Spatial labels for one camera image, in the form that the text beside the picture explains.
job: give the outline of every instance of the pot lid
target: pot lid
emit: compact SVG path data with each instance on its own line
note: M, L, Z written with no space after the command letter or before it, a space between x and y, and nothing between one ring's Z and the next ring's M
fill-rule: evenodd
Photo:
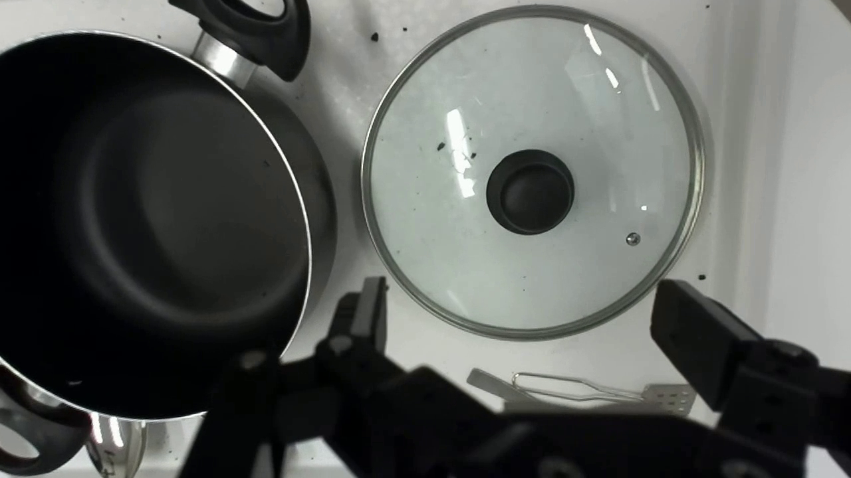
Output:
M440 315L554 337L636 302L703 197L703 136L636 34L521 5L430 45L386 96L365 213L396 278Z

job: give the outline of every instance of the black handle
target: black handle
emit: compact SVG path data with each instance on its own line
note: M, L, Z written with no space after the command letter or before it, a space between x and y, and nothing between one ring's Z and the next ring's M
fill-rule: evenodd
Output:
M23 459L0 448L0 471L11 476L43 476L66 464L89 442L91 422L85 411L63 403L37 403L23 380L0 366L0 426L30 442L37 457Z
M265 15L241 0L167 0L202 22L202 30L281 80L296 80L308 59L312 10L307 0L285 0L281 15Z

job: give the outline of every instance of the black lid knob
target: black lid knob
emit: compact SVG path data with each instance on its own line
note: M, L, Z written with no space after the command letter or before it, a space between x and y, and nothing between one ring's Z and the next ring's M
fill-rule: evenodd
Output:
M486 183L486 208L514 234L545 234L574 204L574 177L567 165L537 149L509 155Z

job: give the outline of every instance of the white surface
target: white surface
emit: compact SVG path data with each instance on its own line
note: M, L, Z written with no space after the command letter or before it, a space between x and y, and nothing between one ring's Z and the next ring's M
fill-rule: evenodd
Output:
M807 339L845 363L851 311L849 246L849 96L851 30L828 0L559 0L643 34L684 74L714 139L710 203L670 277L700 288L756 326ZM317 136L337 189L340 252L335 277L288 357L324 334L332 301L365 273L386 273L360 220L357 165L384 91L440 33L511 0L357 0L312 2L308 70L281 102ZM0 0L0 49L61 30L118 30L190 51L196 26L166 0ZM679 380L646 337L648 301L593 333L547 343L502 343L449 326L400 288L392 289L392 357L433 363L464 380L472 363L509 378L515 370L586 374L640 388ZM195 422L176 422L143 476L174 476ZM301 464L328 464L313 446ZM93 476L77 457L58 478Z
M593 19L523 10L405 80L372 139L366 203L417 295L497 334L554 334L658 273L692 220L703 157L646 55ZM534 236L486 204L494 167L523 149L557 155L577 185L569 216Z

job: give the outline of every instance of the black pan handle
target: black pan handle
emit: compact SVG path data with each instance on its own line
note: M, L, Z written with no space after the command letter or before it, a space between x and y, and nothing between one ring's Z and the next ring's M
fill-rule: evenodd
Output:
M66 464L89 442L91 420L63 403L39 403L5 366L0 366L0 426L31 444L37 457L23 459L0 448L7 476L43 476Z
M308 59L312 10L307 0L285 0L281 15L265 15L241 0L167 0L196 15L202 30L244 59L296 80Z

